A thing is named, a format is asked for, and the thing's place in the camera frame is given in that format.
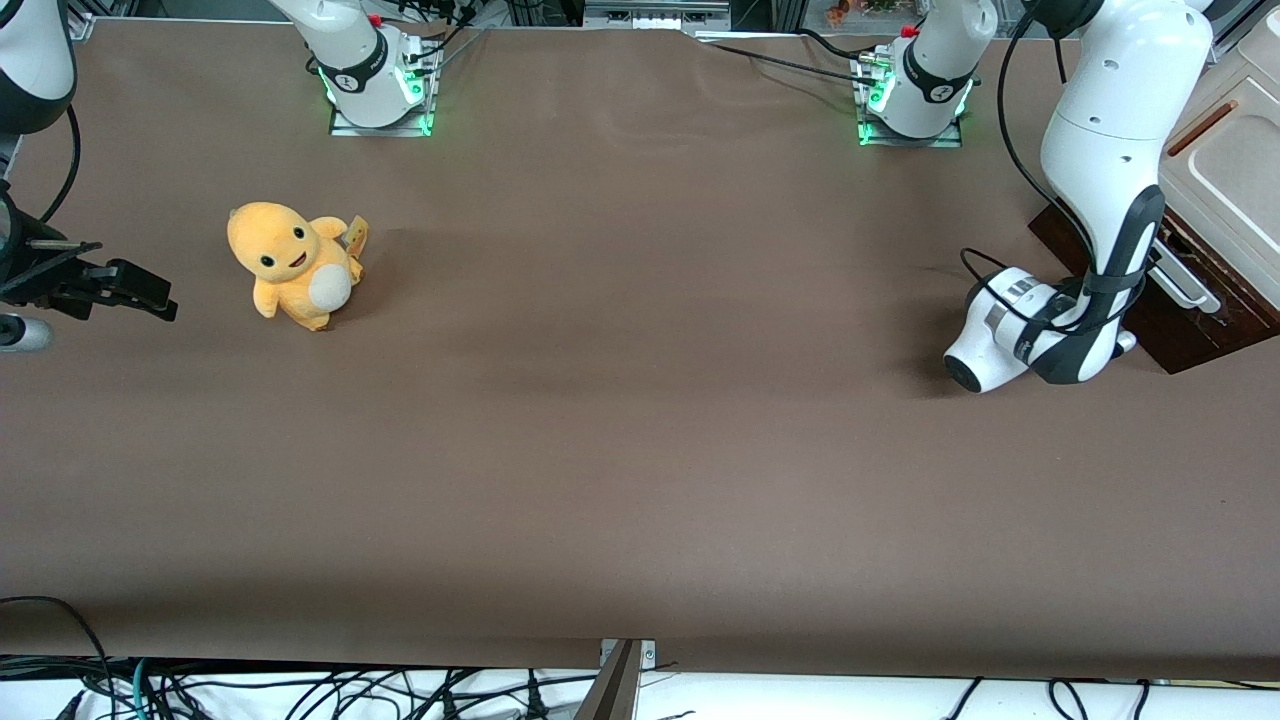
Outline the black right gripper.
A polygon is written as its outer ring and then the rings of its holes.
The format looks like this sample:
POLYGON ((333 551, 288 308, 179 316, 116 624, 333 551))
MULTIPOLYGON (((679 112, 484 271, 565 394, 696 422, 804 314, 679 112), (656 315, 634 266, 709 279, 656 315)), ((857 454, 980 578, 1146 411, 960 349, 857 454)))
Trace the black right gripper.
POLYGON ((68 240, 52 227, 20 210, 9 188, 1 190, 1 297, 12 306, 33 305, 86 322, 93 304, 128 307, 163 322, 174 322, 178 302, 172 283, 152 272, 113 259, 100 269, 102 287, 82 299, 78 283, 88 263, 81 256, 100 242, 68 240))

